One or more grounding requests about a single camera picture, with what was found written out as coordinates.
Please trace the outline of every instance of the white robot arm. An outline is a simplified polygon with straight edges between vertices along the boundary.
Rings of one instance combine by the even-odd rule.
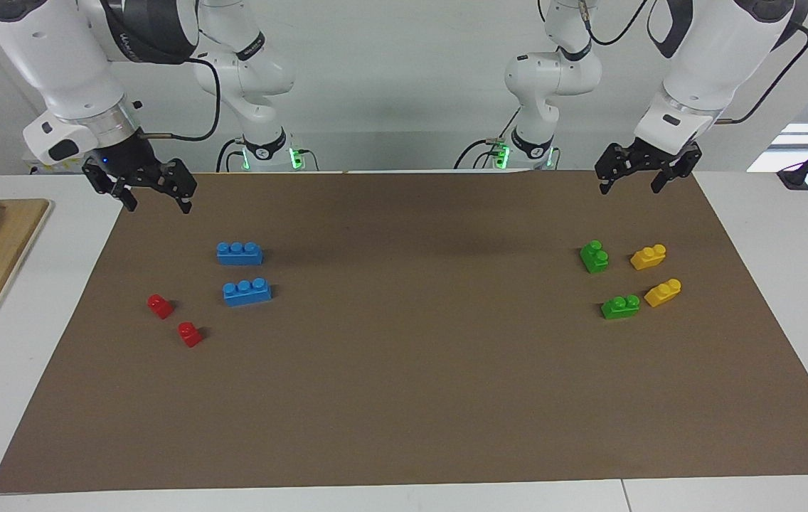
[[[596,3],[588,3],[591,14]],[[556,51],[519,55],[505,71],[505,85],[521,103],[507,140],[512,168],[538,169],[547,162],[559,122],[555,98],[589,93],[602,77],[577,1],[551,0],[545,28]]]
[[[689,176],[702,156],[697,137],[717,123],[772,50],[797,29],[808,36],[807,13],[808,0],[657,0],[648,32],[671,59],[670,71],[634,143],[612,144],[597,161],[600,191],[644,169],[660,171],[651,184],[655,193]]]
[[[218,69],[221,101],[240,121],[244,152],[253,171],[292,171],[300,167],[293,136],[277,118],[267,97],[287,93],[296,71],[283,55],[268,45],[252,9],[241,0],[202,0],[198,7],[202,34],[218,43],[218,50],[200,55]],[[205,91],[216,93],[206,69],[196,68]]]
[[[200,21],[203,32],[229,53],[192,58]],[[110,61],[209,65],[224,75],[223,100],[240,117],[248,146],[288,148],[264,96],[289,90],[293,71],[264,42],[239,1],[199,6],[198,0],[0,0],[0,45],[47,104],[47,112],[24,130],[29,148],[48,164],[89,153],[83,168],[89,182],[128,210],[137,206],[128,187],[150,187],[176,198],[188,213],[195,179],[179,159],[158,161],[148,139],[207,136],[145,134]],[[199,81],[209,92],[218,88],[213,77]],[[290,162],[289,151],[286,159],[280,155],[275,151],[264,160]]]

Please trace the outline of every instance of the blue lego brick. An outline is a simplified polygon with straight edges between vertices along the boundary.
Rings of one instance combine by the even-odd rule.
[[[271,285],[257,277],[252,282],[229,282],[224,285],[224,302],[232,308],[271,300]]]
[[[263,259],[262,250],[253,242],[218,243],[220,265],[261,265]]]

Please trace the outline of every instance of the lego brick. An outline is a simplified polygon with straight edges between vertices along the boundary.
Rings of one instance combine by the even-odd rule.
[[[641,299],[637,295],[616,297],[600,306],[600,311],[603,311],[603,318],[607,320],[628,318],[638,314],[639,310],[641,310]]]
[[[148,297],[148,309],[150,309],[154,314],[157,315],[157,318],[164,320],[164,318],[170,316],[174,311],[173,304],[167,302],[163,297],[158,294],[151,295]]]
[[[681,291],[683,291],[683,283],[679,279],[670,279],[670,281],[651,288],[651,291],[644,295],[644,299],[648,304],[651,304],[651,308],[655,308],[671,301]]]
[[[190,321],[184,321],[179,324],[178,329],[179,337],[183,338],[187,347],[192,348],[197,346],[199,341],[202,341],[202,333],[199,333],[198,329]]]
[[[632,266],[636,271],[650,269],[664,262],[666,259],[666,247],[663,244],[656,244],[654,247],[645,247],[632,256]]]
[[[261,265],[264,255],[261,247],[253,242],[218,243],[218,262],[220,265]]]
[[[587,272],[597,273],[606,270],[610,264],[610,256],[603,250],[603,244],[599,240],[592,240],[580,250],[580,259],[587,267]]]
[[[229,282],[224,285],[224,302],[230,307],[267,302],[271,300],[271,285],[257,277],[253,282]]]

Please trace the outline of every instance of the brown tabletop covering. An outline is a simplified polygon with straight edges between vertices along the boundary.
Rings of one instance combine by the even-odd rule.
[[[697,183],[650,178],[208,175],[187,216],[140,192],[0,493],[808,474],[805,369]],[[221,240],[265,264],[219,265]],[[223,304],[257,276],[273,301]],[[673,301],[603,320],[670,278]]]

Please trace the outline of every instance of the green lego brick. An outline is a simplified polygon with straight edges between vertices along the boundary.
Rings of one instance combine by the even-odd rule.
[[[599,240],[593,240],[591,243],[582,247],[580,250],[580,259],[587,267],[587,272],[597,273],[606,270],[606,266],[610,264],[610,256],[603,250],[603,244]]]
[[[628,318],[638,314],[640,309],[641,299],[639,299],[637,295],[629,295],[624,299],[622,297],[616,297],[600,307],[600,311],[603,311],[603,318],[606,318],[606,320]]]

